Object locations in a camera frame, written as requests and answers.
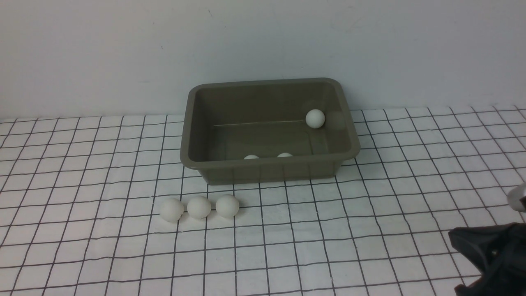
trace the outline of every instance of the white ball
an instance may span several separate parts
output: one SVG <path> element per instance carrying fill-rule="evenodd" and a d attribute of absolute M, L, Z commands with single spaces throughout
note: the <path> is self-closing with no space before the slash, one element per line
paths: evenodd
<path fill-rule="evenodd" d="M 233 195 L 223 195 L 216 202 L 216 211 L 223 218 L 232 218 L 239 211 L 239 201 Z"/>
<path fill-rule="evenodd" d="M 203 219 L 210 214 L 211 209 L 212 205 L 210 204 L 210 201 L 201 195 L 192 198 L 186 206 L 188 215 L 194 219 Z"/>
<path fill-rule="evenodd" d="M 175 223 L 185 211 L 185 206 L 178 199 L 167 199 L 161 204 L 159 215 L 163 220 Z"/>
<path fill-rule="evenodd" d="M 312 109 L 305 116 L 305 121 L 309 127 L 318 129 L 325 123 L 325 114 L 321 110 Z"/>

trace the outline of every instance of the plastic bin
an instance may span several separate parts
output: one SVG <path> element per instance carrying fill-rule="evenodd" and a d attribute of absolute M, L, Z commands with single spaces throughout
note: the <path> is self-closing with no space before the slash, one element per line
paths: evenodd
<path fill-rule="evenodd" d="M 325 113 L 319 129 L 305 123 L 312 109 Z M 359 151 L 341 85 L 329 78 L 203 84 L 188 95 L 180 159 L 210 185 L 329 178 Z"/>

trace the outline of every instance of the ping pong ball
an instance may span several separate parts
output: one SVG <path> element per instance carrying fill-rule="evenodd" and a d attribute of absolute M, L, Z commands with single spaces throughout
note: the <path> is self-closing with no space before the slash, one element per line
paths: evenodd
<path fill-rule="evenodd" d="M 325 123 L 325 114 L 321 110 L 312 109 L 305 116 L 305 121 L 309 127 L 318 129 Z"/>
<path fill-rule="evenodd" d="M 175 223 L 185 211 L 185 206 L 178 199 L 167 199 L 161 204 L 159 215 L 163 220 Z"/>

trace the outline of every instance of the black grid line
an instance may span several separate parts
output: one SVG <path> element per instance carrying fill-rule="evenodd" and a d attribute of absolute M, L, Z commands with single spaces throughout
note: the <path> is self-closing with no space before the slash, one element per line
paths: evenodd
<path fill-rule="evenodd" d="M 164 126 L 163 126 L 163 142 L 161 144 L 161 147 L 164 146 L 164 140 L 165 140 L 165 134 L 166 134 L 166 121 L 168 120 L 168 115 L 165 117 L 165 123 L 164 123 Z M 161 153 L 159 155 L 159 164 L 161 163 L 161 159 L 163 158 L 163 151 L 161 150 Z M 148 220 L 148 232 L 147 233 L 150 233 L 150 227 L 151 227 L 151 219 L 153 218 L 154 216 L 154 204 L 155 204 L 155 197 L 156 197 L 156 194 L 157 194 L 157 185 L 158 185 L 158 181 L 159 181 L 159 172 L 160 172 L 160 169 L 161 169 L 161 166 L 159 165 L 158 168 L 157 168 L 157 178 L 155 180 L 155 189 L 154 189 L 154 195 L 151 197 L 152 198 L 152 205 L 151 205 L 151 210 L 150 210 L 150 218 Z M 143 251 L 143 261 L 141 263 L 141 267 L 140 267 L 140 281 L 139 281 L 139 288 L 137 289 L 137 296 L 139 296 L 140 294 L 140 285 L 142 284 L 143 282 L 143 272 L 144 272 L 144 260 L 146 259 L 146 248 L 148 247 L 148 236 L 146 236 L 146 242 L 144 243 L 144 251 Z"/>
<path fill-rule="evenodd" d="M 144 126 L 141 128 L 140 130 L 140 134 L 142 135 L 143 134 L 143 130 L 144 130 Z M 137 157 L 139 156 L 139 154 L 135 154 L 135 161 L 134 161 L 134 165 L 137 164 Z M 134 173 L 135 173 L 135 167 L 132 169 L 132 174 L 131 174 L 131 178 L 133 180 L 133 176 L 134 176 Z M 128 195 L 130 194 L 130 190 L 132 189 L 132 186 L 130 184 L 130 186 L 128 187 Z M 124 209 L 123 209 L 123 215 L 126 213 L 126 206 L 128 205 L 128 199 L 126 199 L 126 201 L 124 202 Z M 113 250 L 113 257 L 112 257 L 112 263 L 111 265 L 109 266 L 109 272 L 108 272 L 108 280 L 112 277 L 112 267 L 113 267 L 113 262 L 115 261 L 115 254 L 117 252 L 117 247 L 119 245 L 119 237 L 120 237 L 120 233 L 123 229 L 123 224 L 124 224 L 124 217 L 121 219 L 120 221 L 120 226 L 119 226 L 119 232 L 118 232 L 118 235 L 117 235 L 117 241 L 115 242 L 115 249 Z M 108 293 L 108 287 L 109 285 L 106 285 L 106 292 L 105 293 Z"/>
<path fill-rule="evenodd" d="M 287 181 L 283 181 L 283 186 L 285 187 L 285 198 L 287 200 L 287 204 L 289 203 L 289 194 L 288 194 L 288 191 L 287 191 Z M 258 184 L 258 189 L 259 189 L 259 201 L 260 201 L 260 204 L 262 205 L 261 203 L 261 184 Z M 288 207 L 288 214 L 289 214 L 289 221 L 291 222 L 290 224 L 290 234 L 292 236 L 292 246 L 294 248 L 294 260 L 296 262 L 296 271 L 298 272 L 298 281 L 299 281 L 299 290 L 300 290 L 300 293 L 301 295 L 303 296 L 303 284 L 301 283 L 301 273 L 299 272 L 299 261 L 298 261 L 298 249 L 296 247 L 296 236 L 294 235 L 294 229 L 292 228 L 292 214 L 290 213 L 290 207 Z"/>
<path fill-rule="evenodd" d="M 105 181 L 108 181 L 108 176 L 109 176 L 109 169 L 108 169 L 108 172 L 106 173 L 106 177 L 105 177 Z M 106 183 L 103 185 L 103 188 L 102 190 L 100 191 L 100 198 L 99 198 L 99 204 L 97 206 L 97 211 L 95 212 L 95 217 L 97 217 L 98 213 L 99 213 L 99 210 L 100 210 L 100 204 L 101 204 L 101 201 L 102 201 L 102 198 L 103 198 L 103 194 L 104 194 L 104 188 L 106 187 Z M 86 255 L 87 255 L 87 252 L 88 252 L 88 248 L 89 248 L 89 244 L 90 242 L 92 241 L 92 236 L 93 236 L 93 230 L 95 229 L 95 221 L 93 221 L 93 226 L 92 226 L 92 229 L 91 231 L 89 232 L 89 238 L 88 238 L 88 241 L 86 243 L 86 249 L 84 250 L 84 256 L 83 256 L 83 259 L 82 259 L 82 264 L 80 265 L 80 270 L 79 270 L 79 273 L 78 273 L 78 277 L 77 277 L 77 284 L 79 283 L 80 281 L 80 275 L 82 273 L 82 268 L 84 267 L 84 262 L 86 261 Z M 75 294 L 77 292 L 77 288 L 78 288 L 78 285 L 75 286 Z"/>

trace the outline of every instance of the white wall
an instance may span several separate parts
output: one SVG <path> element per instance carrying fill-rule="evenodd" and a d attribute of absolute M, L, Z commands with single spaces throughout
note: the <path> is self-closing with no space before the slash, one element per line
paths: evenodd
<path fill-rule="evenodd" d="M 326 76 L 353 108 L 518 102 L 525 0 L 1 0 L 0 117 L 183 113 Z"/>

